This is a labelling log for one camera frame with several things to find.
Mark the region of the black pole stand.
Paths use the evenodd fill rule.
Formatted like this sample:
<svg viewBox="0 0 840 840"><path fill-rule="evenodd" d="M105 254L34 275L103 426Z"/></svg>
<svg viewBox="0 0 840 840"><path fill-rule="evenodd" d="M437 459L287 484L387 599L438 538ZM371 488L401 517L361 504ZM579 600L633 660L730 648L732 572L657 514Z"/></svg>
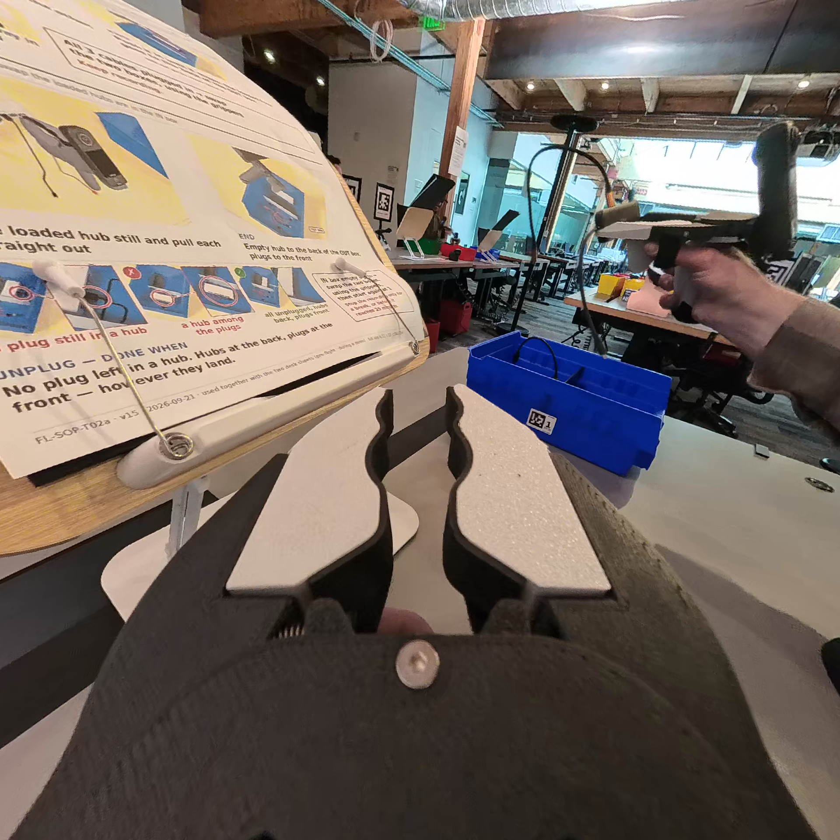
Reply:
<svg viewBox="0 0 840 840"><path fill-rule="evenodd" d="M609 209L616 206L616 199L613 192L613 182L606 171L606 165L596 159L592 152L588 152L581 148L581 138L585 134L593 134L598 130L601 121L592 115L577 112L575 115L570 113L558 113L551 118L550 125L557 132L564 132L565 139L563 143L550 143L537 150L526 170L524 180L524 194L528 201L528 225L531 240L530 257L526 263L524 270L524 281L517 300L517 305L512 317L509 328L509 333L518 332L518 322L522 314L523 304L525 302L529 287L532 282L534 271L538 259L543 257L543 248L550 246L553 237L553 228L556 225L557 217L560 214L563 198L565 195L566 186L574 169L574 163L577 158L582 158L594 166L596 173L600 176L602 186L604 187L605 205ZM532 210L532 196L531 196L531 180L534 164L540 156L551 151L558 151L561 153L558 170L556 171L551 192L549 195L549 205L546 210L541 227L536 232L533 220Z"/></svg>

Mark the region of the wooden column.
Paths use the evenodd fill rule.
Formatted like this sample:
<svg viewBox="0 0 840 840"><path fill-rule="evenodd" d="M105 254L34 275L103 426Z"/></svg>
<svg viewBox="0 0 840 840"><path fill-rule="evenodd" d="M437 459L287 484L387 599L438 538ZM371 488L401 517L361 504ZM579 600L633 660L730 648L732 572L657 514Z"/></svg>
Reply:
<svg viewBox="0 0 840 840"><path fill-rule="evenodd" d="M486 24L485 18L478 17L459 23L455 27L455 64L438 167L439 174L444 176L452 175L449 168L453 160L456 130L465 130L467 126Z"/></svg>

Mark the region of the instruction sheet on stand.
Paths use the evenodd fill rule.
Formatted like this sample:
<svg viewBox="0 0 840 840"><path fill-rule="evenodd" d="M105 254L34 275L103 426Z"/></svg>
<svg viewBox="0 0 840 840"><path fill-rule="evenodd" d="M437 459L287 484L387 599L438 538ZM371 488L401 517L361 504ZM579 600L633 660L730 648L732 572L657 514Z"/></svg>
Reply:
<svg viewBox="0 0 840 840"><path fill-rule="evenodd" d="M93 168L2 130L2 556L108 526L427 357L310 139L167 122Z"/></svg>

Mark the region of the blue plastic bin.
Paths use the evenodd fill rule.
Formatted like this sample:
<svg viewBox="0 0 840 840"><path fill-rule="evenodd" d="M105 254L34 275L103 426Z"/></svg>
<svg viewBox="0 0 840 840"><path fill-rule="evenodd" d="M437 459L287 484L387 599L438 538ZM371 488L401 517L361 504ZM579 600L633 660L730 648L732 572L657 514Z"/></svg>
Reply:
<svg viewBox="0 0 840 840"><path fill-rule="evenodd" d="M466 383L547 445L619 476L652 465L671 391L663 374L520 332L470 347Z"/></svg>

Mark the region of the person's right hand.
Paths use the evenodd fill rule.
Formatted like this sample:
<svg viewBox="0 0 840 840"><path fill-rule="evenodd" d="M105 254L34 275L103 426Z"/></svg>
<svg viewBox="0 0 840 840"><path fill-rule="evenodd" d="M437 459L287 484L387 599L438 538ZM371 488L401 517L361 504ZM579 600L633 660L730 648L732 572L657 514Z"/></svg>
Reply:
<svg viewBox="0 0 840 840"><path fill-rule="evenodd" d="M766 350L804 298L772 283L738 251L697 245L679 250L674 271L651 280L664 291L663 308L675 311L689 298L693 317L722 335L751 361Z"/></svg>

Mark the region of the wooden work table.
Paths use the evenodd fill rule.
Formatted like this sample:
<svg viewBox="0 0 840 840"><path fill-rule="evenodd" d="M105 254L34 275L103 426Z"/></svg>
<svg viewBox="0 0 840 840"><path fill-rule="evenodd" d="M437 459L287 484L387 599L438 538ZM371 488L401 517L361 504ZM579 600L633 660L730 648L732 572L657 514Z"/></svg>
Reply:
<svg viewBox="0 0 840 840"><path fill-rule="evenodd" d="M621 322L641 324L646 327L662 329L694 339L712 339L713 342L723 343L729 346L732 345L731 342L722 337L719 333L710 330L705 325L680 322L670 313L667 313L664 316L657 316L643 311L628 310L619 299L604 301L598 299L593 293L587 293L584 297L588 309L601 316L604 320L607 318L613 318Z"/></svg>
<svg viewBox="0 0 840 840"><path fill-rule="evenodd" d="M471 320L507 320L529 260L501 255L498 259L455 260L441 255L412 258L398 249L390 256L396 272L415 290L425 319L441 322L447 299L466 298Z"/></svg>

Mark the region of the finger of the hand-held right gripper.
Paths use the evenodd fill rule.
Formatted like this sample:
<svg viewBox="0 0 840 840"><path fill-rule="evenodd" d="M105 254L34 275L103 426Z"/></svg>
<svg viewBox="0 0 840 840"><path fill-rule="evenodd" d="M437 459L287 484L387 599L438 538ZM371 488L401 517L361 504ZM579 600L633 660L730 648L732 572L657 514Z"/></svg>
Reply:
<svg viewBox="0 0 840 840"><path fill-rule="evenodd" d="M643 222L652 224L656 222L683 221L684 215L680 213L643 213L638 202L619 203L614 206L607 206L595 214L595 228L605 229L613 224Z"/></svg>
<svg viewBox="0 0 840 840"><path fill-rule="evenodd" d="M748 243L753 230L760 227L760 216L693 217L651 219L598 216L597 236L631 242L660 242L674 239L679 244L738 245Z"/></svg>

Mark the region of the printed instruction sheet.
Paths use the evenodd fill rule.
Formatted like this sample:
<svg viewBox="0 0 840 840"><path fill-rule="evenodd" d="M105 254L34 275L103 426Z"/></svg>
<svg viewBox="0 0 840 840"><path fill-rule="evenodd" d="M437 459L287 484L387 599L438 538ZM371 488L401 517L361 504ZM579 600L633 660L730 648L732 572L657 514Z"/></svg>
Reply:
<svg viewBox="0 0 840 840"><path fill-rule="evenodd" d="M2 465L152 487L419 358L319 145L119 2L2 2Z"/></svg>

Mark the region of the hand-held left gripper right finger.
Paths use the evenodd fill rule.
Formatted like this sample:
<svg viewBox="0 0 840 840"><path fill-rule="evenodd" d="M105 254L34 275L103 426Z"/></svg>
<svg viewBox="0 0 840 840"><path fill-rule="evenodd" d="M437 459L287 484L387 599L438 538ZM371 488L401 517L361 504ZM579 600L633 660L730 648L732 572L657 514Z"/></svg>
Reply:
<svg viewBox="0 0 840 840"><path fill-rule="evenodd" d="M552 599L613 593L550 452L527 426L467 385L447 388L444 572L477 634L494 608L527 616Z"/></svg>

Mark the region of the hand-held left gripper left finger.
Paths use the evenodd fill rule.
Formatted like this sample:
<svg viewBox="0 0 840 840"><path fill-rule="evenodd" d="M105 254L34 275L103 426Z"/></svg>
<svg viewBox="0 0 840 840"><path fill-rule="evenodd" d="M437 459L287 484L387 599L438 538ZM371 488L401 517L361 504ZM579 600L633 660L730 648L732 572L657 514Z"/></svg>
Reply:
<svg viewBox="0 0 840 840"><path fill-rule="evenodd" d="M291 448L231 572L230 595L333 599L353 628L376 632L393 574L383 479L393 393L373 389Z"/></svg>

